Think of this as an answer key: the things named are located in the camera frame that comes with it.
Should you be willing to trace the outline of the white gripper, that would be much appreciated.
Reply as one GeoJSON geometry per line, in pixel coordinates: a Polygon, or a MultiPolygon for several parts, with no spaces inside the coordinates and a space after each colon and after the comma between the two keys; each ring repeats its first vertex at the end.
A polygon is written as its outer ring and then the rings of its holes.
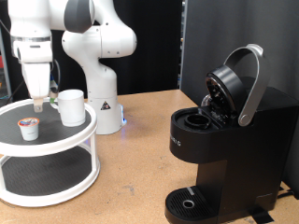
{"type": "Polygon", "coordinates": [[[43,98],[48,95],[51,99],[58,97],[58,92],[50,91],[50,64],[49,63],[22,63],[21,71],[27,89],[34,99],[34,111],[43,111],[43,98]]]}

